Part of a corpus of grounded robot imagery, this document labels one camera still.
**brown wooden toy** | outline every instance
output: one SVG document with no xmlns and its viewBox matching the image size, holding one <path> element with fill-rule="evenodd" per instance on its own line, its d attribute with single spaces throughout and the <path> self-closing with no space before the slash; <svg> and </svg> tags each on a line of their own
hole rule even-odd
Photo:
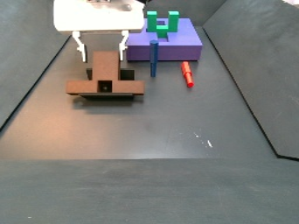
<svg viewBox="0 0 299 224">
<path fill-rule="evenodd" d="M 119 52 L 93 52 L 89 80 L 67 81 L 67 94 L 88 96 L 143 95 L 145 84 L 140 80 L 121 77 Z"/>
</svg>

